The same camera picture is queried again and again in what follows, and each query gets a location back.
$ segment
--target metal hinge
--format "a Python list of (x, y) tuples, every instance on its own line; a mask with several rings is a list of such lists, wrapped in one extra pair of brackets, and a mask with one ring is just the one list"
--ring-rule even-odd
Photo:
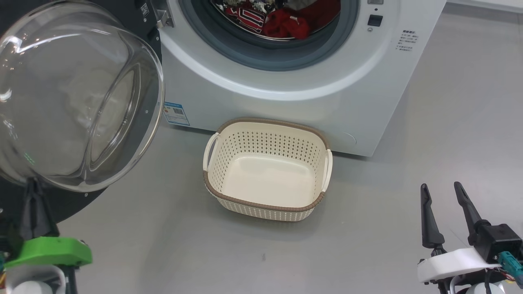
[(171, 13), (169, 0), (151, 0), (153, 12), (156, 16), (156, 26), (159, 28), (174, 28), (173, 14)]

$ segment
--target floor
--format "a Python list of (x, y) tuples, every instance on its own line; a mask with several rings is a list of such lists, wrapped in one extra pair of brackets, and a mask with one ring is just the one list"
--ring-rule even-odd
[(163, 124), (134, 170), (60, 224), (94, 252), (79, 292), (438, 293), (416, 280), (430, 255), (422, 183), (448, 251), (468, 235), (456, 180), (483, 218), (523, 236), (522, 31), (522, 15), (448, 5), (374, 156), (336, 156), (302, 222), (222, 208), (202, 180), (210, 135)]

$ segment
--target empty basket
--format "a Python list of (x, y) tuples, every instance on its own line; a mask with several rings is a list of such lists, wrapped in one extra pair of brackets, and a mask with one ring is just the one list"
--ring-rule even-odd
[(209, 192), (229, 210), (248, 216), (300, 221), (322, 201), (332, 153), (317, 130), (269, 119), (222, 125), (203, 155)]

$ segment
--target sticker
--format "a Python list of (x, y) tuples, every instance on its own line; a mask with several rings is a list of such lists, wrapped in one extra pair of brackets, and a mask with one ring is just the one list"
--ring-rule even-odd
[(414, 45), (418, 42), (418, 38), (416, 31), (403, 30), (400, 39), (397, 41), (396, 50), (411, 52)]
[(164, 114), (168, 123), (190, 126), (184, 108), (180, 104), (166, 102), (164, 104)]
[(146, 17), (147, 14), (149, 14), (149, 7), (147, 7), (147, 3), (142, 5), (142, 7), (140, 7), (140, 9), (142, 10), (143, 17)]

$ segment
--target basket handle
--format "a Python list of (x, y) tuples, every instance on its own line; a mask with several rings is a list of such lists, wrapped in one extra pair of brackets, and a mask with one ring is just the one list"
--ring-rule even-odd
[(205, 151), (203, 153), (203, 170), (204, 171), (207, 171), (207, 169), (209, 168), (212, 157), (214, 156), (214, 152), (216, 151), (216, 142), (218, 141), (219, 135), (220, 135), (220, 133), (215, 133), (209, 139), (209, 142), (207, 142), (207, 146), (205, 147)]
[(325, 170), (323, 171), (323, 186), (322, 192), (327, 191), (328, 184), (331, 181), (332, 175), (332, 152), (327, 149), (327, 156), (325, 157)]

